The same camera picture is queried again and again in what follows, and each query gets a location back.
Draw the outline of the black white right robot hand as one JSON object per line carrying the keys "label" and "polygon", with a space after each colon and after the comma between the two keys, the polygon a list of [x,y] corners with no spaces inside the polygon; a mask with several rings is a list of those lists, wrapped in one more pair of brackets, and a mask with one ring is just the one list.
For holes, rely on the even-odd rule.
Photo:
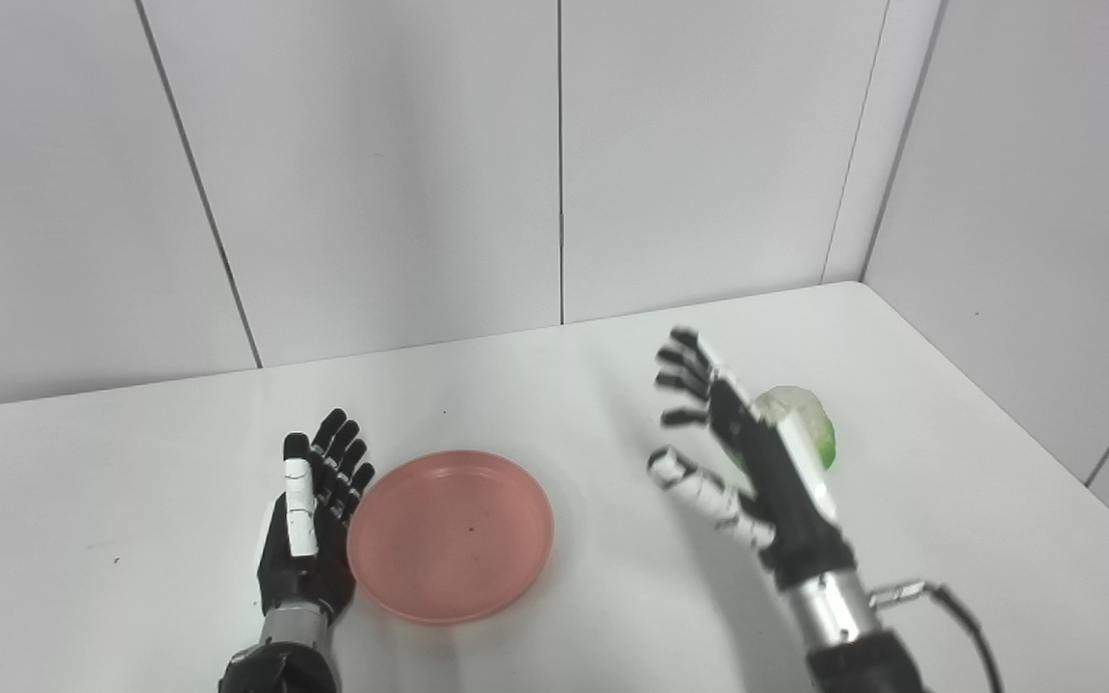
{"label": "black white right robot hand", "polygon": [[661,414],[661,425],[708,426],[723,449],[742,462],[754,491],[742,507],[773,529],[773,540],[759,556],[776,587],[788,589],[827,572],[857,570],[848,540],[820,508],[802,473],[820,459],[808,447],[810,460],[797,462],[792,414],[764,412],[691,327],[670,329],[657,359],[667,365],[657,376],[658,385],[686,393],[700,404]]}

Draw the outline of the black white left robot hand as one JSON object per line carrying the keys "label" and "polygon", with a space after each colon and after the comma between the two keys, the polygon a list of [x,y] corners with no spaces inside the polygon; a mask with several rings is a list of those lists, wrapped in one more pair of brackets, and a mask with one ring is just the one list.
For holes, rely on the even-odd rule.
{"label": "black white left robot hand", "polygon": [[327,412],[313,437],[291,431],[283,442],[285,488],[274,500],[261,549],[261,613],[308,602],[334,622],[352,603],[348,527],[375,468],[366,461],[360,425]]}

